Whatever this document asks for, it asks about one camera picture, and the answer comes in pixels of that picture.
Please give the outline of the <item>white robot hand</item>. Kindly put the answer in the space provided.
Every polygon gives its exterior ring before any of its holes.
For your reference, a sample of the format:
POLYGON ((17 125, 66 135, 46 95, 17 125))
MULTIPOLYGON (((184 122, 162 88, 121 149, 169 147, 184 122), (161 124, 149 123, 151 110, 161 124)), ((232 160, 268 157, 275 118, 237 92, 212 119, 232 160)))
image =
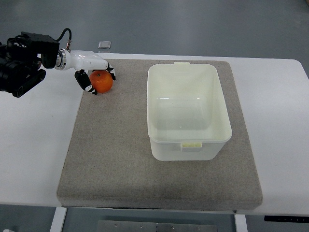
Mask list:
POLYGON ((85 92, 97 95, 97 91, 91 84, 89 76, 85 70, 106 70, 112 77, 113 80, 116 80, 115 69, 104 60, 97 53, 92 51, 82 51, 82 50, 71 50, 68 52, 65 50, 65 66, 64 70, 74 68, 77 71, 74 74, 74 77, 79 84, 79 86, 85 92))

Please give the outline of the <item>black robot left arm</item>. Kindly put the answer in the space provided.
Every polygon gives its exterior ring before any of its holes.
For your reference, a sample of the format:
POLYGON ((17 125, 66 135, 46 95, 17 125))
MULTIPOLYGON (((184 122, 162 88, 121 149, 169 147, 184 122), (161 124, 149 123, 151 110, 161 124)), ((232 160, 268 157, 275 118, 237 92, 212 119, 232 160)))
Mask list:
POLYGON ((46 69, 75 69, 74 77, 85 92, 98 94, 93 78, 109 74, 115 81, 110 63, 92 51, 71 50, 72 32, 65 28, 59 38, 22 32, 0 46, 0 89, 19 98, 38 85, 46 69))

